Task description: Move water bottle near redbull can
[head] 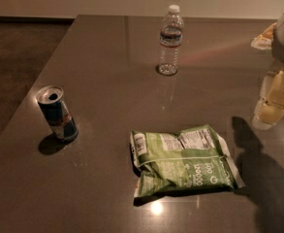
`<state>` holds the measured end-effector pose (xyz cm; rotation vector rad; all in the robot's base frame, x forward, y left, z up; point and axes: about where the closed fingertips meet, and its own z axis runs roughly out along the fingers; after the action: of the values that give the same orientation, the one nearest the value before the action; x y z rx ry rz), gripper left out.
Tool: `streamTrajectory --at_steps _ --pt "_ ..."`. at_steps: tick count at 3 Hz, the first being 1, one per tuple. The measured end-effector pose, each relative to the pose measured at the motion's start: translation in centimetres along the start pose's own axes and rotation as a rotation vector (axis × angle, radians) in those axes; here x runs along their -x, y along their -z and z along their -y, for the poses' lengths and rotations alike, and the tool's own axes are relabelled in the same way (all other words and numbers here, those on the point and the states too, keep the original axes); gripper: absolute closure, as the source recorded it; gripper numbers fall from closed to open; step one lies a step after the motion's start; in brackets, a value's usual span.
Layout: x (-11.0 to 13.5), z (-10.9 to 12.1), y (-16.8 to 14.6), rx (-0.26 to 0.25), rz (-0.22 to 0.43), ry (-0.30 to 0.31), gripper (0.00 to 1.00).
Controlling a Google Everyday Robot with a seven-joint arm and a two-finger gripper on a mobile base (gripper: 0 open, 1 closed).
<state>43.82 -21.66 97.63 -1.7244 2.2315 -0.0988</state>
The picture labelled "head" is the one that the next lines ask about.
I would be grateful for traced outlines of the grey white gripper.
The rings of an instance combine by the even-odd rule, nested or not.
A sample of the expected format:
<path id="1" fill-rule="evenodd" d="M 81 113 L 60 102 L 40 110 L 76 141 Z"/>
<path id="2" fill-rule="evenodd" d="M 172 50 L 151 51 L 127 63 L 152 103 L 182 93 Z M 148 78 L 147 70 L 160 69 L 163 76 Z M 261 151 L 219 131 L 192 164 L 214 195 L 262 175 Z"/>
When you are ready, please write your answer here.
<path id="1" fill-rule="evenodd" d="M 251 47 L 257 50 L 272 50 L 272 55 L 284 63 L 284 13 L 277 22 L 252 40 Z M 252 124 L 256 129 L 269 130 L 283 117 L 284 68 L 269 71 L 265 75 Z"/>

